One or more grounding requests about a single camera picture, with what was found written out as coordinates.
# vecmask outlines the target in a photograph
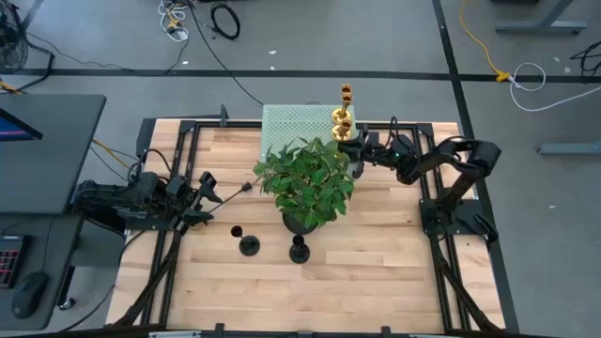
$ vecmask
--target gray floor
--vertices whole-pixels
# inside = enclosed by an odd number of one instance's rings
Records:
[[[562,17],[588,22],[589,29],[578,37],[494,33],[496,21],[536,18],[553,2],[542,1],[531,8],[470,1],[465,18],[474,34],[488,45],[499,68],[513,71],[518,64],[533,61],[549,74],[578,75],[578,62],[568,58],[598,40],[601,26],[596,16],[601,7],[597,1],[575,2]],[[22,16],[32,3],[20,4]],[[147,0],[130,0],[127,5],[116,0],[44,0],[29,31],[82,61],[164,69],[175,61],[179,45],[160,31],[157,5],[158,1]],[[448,71],[429,1],[248,0],[231,2],[231,6],[242,21],[239,40],[210,40],[231,69]],[[442,6],[459,71],[489,74],[480,47],[459,25],[460,1],[443,0]],[[201,5],[197,13],[207,19],[208,6]],[[184,24],[191,31],[190,45],[182,56],[188,63],[177,69],[218,69],[192,18]],[[32,52],[27,67],[41,68],[44,63],[41,55]],[[60,55],[56,67],[96,68],[80,66]],[[19,85],[31,78],[7,76],[5,80]],[[459,120],[450,82],[289,78],[243,78],[240,82],[267,104],[336,103],[340,84],[348,82],[353,85],[360,119],[385,120],[396,115],[407,121]],[[601,163],[586,157],[541,158],[536,149],[543,142],[600,138],[601,94],[530,114],[511,102],[508,84],[463,83],[463,88],[476,136],[503,149],[487,182],[521,331],[561,337],[598,335],[601,227],[595,208],[601,198]],[[518,99],[536,107],[591,88],[594,85],[549,84],[537,94],[518,93]],[[261,116],[261,107],[227,78],[57,76],[30,92],[105,95],[108,101],[96,137],[128,152],[134,150],[144,117],[216,114],[222,103],[234,118]],[[93,155],[86,160],[82,178],[119,183]],[[119,250],[118,238],[113,234],[103,237]],[[77,271],[71,293],[79,303],[68,312],[56,311],[49,331],[66,327],[101,299],[115,280],[115,262],[107,263],[111,264],[112,268]],[[108,302],[80,328],[101,326],[107,307]]]

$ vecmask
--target gray desk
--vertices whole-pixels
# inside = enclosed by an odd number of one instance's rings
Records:
[[[0,213],[65,210],[100,119],[102,95],[0,95],[0,106],[43,133],[0,143]]]
[[[77,215],[61,214],[84,164],[106,98],[102,95],[2,95],[0,106],[43,133],[42,140],[0,143],[0,232],[31,241],[17,283],[41,269],[50,279],[38,309],[26,319],[10,311],[14,289],[0,290],[0,330],[42,330],[55,305],[66,297],[71,258],[82,229]]]
[[[24,276],[39,271],[42,266],[44,249],[46,247],[46,234],[54,216],[21,216],[0,217],[0,233],[5,228],[16,222],[24,223],[12,226],[7,235],[27,235],[30,237],[25,258],[19,271],[17,283]],[[75,250],[77,236],[82,228],[83,218],[78,215],[56,216],[46,251],[46,264],[44,272],[49,276],[48,284],[44,291],[38,309],[26,319],[15,317],[10,311],[13,289],[0,289],[0,330],[43,330],[53,314],[58,302],[61,286],[69,270],[71,256]]]

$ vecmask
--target brass candle holder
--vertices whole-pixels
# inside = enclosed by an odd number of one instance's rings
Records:
[[[343,84],[342,90],[342,108],[334,109],[331,112],[331,120],[337,124],[342,124],[342,121],[349,119],[352,120],[351,112],[348,110],[348,106],[353,101],[352,87],[350,84]]]
[[[337,142],[348,141],[350,139],[350,128],[352,127],[350,119],[343,120],[339,125],[331,129],[331,138]]]

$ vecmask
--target wooden table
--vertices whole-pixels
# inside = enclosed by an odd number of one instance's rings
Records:
[[[167,159],[174,155],[179,122],[156,121],[151,147]],[[455,123],[433,127],[436,142],[459,134]],[[380,142],[386,135],[380,133]],[[260,140],[260,129],[203,128],[193,184],[210,171],[224,199],[242,183],[253,182]],[[168,176],[152,153],[146,170]],[[448,165],[441,172],[445,186],[458,176]],[[436,196],[433,181],[429,179]],[[394,172],[365,165],[346,217],[305,237],[311,259],[304,265],[288,257],[293,235],[282,224],[273,196],[260,194],[258,186],[240,194],[217,209],[208,226],[199,224],[184,237],[168,329],[213,330],[216,323],[224,323],[226,330],[379,332],[390,326],[393,332],[443,332],[432,255],[418,209],[418,183],[405,186]],[[239,239],[230,235],[234,225],[260,239],[256,256],[239,252]],[[107,322],[121,317],[146,284],[155,240],[156,233],[148,232],[123,255]],[[456,236],[455,242],[465,287],[491,321],[503,326],[484,241]],[[447,289],[458,328],[455,295]],[[155,305],[151,322],[156,322],[159,307]]]

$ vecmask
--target potted plant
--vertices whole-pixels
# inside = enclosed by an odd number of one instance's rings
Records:
[[[336,211],[347,213],[346,200],[354,186],[347,173],[349,157],[338,152],[336,141],[324,145],[319,138],[299,140],[303,147],[289,148],[290,143],[278,154],[269,149],[254,173],[263,179],[261,192],[276,196],[275,206],[282,211],[288,230],[306,235],[336,221]]]

